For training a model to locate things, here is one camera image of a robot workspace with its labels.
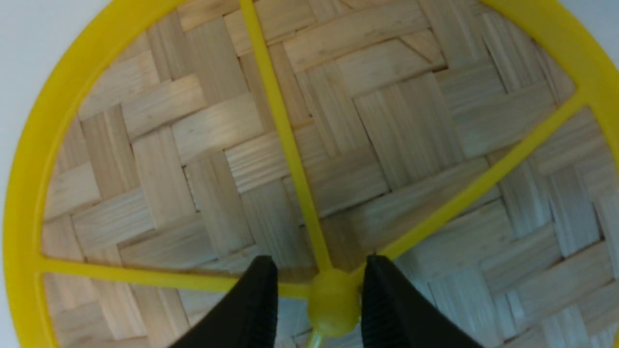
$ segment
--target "yellow hub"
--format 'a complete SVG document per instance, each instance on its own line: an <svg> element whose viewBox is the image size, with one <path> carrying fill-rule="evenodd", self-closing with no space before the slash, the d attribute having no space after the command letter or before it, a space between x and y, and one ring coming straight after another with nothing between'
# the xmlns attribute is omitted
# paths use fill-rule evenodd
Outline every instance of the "yellow hub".
<svg viewBox="0 0 619 348"><path fill-rule="evenodd" d="M321 334L341 337L355 329L361 316L357 284L339 269L321 272L312 281L309 321Z"/></svg>

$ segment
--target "woven bamboo surface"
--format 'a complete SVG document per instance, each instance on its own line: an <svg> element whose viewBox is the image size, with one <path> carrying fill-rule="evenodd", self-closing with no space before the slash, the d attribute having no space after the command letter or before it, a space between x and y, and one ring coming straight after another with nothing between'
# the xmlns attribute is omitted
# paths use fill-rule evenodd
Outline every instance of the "woven bamboo surface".
<svg viewBox="0 0 619 348"><path fill-rule="evenodd" d="M329 252L351 270L555 111L570 78L475 0L258 0ZM589 110L397 260L484 347L610 348L619 181ZM316 274L238 0L189 0L103 73L58 154L44 254L280 279ZM163 348L220 294L47 274L63 348ZM281 300L278 347L306 303ZM327 348L361 347L358 330Z"/></svg>

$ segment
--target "yellow plastic frame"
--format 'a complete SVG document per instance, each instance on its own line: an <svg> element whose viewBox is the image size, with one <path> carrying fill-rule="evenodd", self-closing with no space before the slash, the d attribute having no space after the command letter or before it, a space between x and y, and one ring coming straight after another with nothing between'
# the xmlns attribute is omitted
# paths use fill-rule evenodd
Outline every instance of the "yellow plastic frame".
<svg viewBox="0 0 619 348"><path fill-rule="evenodd" d="M619 73L587 30L556 0L482 0L534 37L573 78L575 95L475 183L438 209L426 221L382 250L395 258L413 247L475 201L523 161L571 115L589 106L619 163ZM157 287L227 291L236 280L225 277L121 269L48 259L40 253L45 197L64 133L97 77L120 51L149 25L183 0L113 0L62 57L34 105L12 167L4 218L4 271L9 306L24 348L56 348L47 312L42 275L60 272L109 281ZM295 188L321 272L332 268L311 191L305 180L279 86L251 0L241 0L258 66L277 130L284 145ZM353 273L361 281L362 269ZM309 285L280 284L280 295L308 298ZM320 345L314 333L311 347Z"/></svg>

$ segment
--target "yellow spoke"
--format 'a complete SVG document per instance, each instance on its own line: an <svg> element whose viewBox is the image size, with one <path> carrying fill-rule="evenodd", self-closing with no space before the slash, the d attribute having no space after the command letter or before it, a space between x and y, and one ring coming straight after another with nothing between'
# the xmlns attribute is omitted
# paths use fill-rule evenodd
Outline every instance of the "yellow spoke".
<svg viewBox="0 0 619 348"><path fill-rule="evenodd" d="M288 120L282 91L279 89L279 84L277 83L271 57L269 56L269 50L264 42L262 28L260 27L253 1L241 0L241 10L243 11L243 16L247 24L251 45L254 48L254 55L256 56L256 62L258 63L258 70L260 70L264 90L266 91L267 99L271 106L275 127L277 128L277 133L279 133L279 138L284 148L284 155L286 156L288 167L290 167L292 182L297 192L303 217L305 218L305 225L308 229L318 269L321 271L331 269L333 266L320 227L314 199L312 198L310 186L305 177L305 171L303 169L301 157L299 156L295 136L292 133L292 128Z"/></svg>
<svg viewBox="0 0 619 348"><path fill-rule="evenodd" d="M322 346L323 339L324 336L317 330L312 331L307 348L320 348Z"/></svg>
<svg viewBox="0 0 619 348"><path fill-rule="evenodd" d="M55 272L82 276L101 281L128 282L154 287L170 287L185 290L228 292L237 279L206 274L186 274L145 269L120 268L96 264L77 263L43 258L40 272ZM287 298L307 299L307 285L279 283L279 295Z"/></svg>
<svg viewBox="0 0 619 348"><path fill-rule="evenodd" d="M584 93L578 91L559 108L554 114L550 115L542 124L537 126L523 141L496 165L480 176L469 187L453 197L448 203L440 207L431 216L415 226L412 230L405 233L399 239L388 245L380 254L390 259L395 259L421 242L434 231L441 228L449 220L453 219L466 207L486 193L492 186L504 178L512 169L518 166L533 151L546 141L559 127L565 123L572 115L587 104ZM357 282L363 278L363 267L354 273Z"/></svg>

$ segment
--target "white surface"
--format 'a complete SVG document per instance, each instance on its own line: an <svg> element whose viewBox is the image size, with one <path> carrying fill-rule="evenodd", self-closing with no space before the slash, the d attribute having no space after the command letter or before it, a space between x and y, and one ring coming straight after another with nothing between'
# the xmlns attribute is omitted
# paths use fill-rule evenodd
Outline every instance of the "white surface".
<svg viewBox="0 0 619 348"><path fill-rule="evenodd" d="M0 197L25 120L54 65L109 0L0 0ZM562 0L619 66L619 1ZM0 346L18 347L0 268Z"/></svg>

